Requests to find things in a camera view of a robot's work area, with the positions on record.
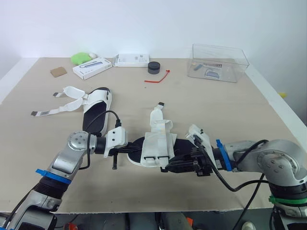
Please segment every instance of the table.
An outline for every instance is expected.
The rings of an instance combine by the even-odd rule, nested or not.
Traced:
[[[150,130],[149,114],[158,102],[164,102],[164,117],[173,121],[172,133],[178,138],[184,138],[188,127],[196,124],[214,146],[216,138],[223,143],[279,138],[297,143],[247,76],[238,83],[189,78],[186,59],[157,61],[161,63],[159,75],[150,75],[146,68],[111,68],[81,80],[72,72],[69,58],[40,58],[0,105],[0,211],[11,211],[40,179],[35,170],[47,168],[68,135],[82,129],[82,109],[30,116],[33,110],[49,110],[72,101],[52,96],[68,85],[86,92],[108,87],[113,93],[111,109],[129,132],[129,141]],[[68,73],[52,77],[50,70],[60,66]],[[161,83],[144,82],[160,79],[166,69],[171,72]],[[110,115],[108,128],[114,124]],[[112,170],[112,158],[92,155],[91,159],[91,167],[78,172],[69,186],[60,213],[235,210],[245,206],[255,189],[251,185],[233,193],[215,175],[161,173],[158,168],[131,164],[125,154],[118,156],[118,170]],[[232,186],[260,177],[252,172],[222,175]],[[272,207],[269,195],[268,185],[261,185],[251,208]]]

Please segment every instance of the black round object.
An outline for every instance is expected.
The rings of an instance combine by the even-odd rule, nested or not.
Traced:
[[[156,61],[151,61],[148,63],[148,72],[150,74],[157,74],[160,72],[160,63]]]

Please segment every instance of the red zip tie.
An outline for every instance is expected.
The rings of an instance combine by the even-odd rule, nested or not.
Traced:
[[[159,81],[154,81],[154,80],[145,80],[144,82],[149,82],[149,83],[160,83],[164,78],[166,78],[166,76],[169,74],[170,70],[166,70],[166,74],[164,75],[164,77],[159,80]]]

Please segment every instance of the transparent storage container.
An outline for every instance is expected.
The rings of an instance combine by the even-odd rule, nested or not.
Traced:
[[[188,76],[237,82],[249,66],[241,49],[193,44]]]

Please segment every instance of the white product box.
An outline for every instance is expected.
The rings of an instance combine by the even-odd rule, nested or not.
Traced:
[[[72,68],[72,71],[85,80],[111,67],[112,63],[110,61],[103,57],[98,57]]]
[[[117,67],[147,67],[149,54],[118,54],[113,65]]]

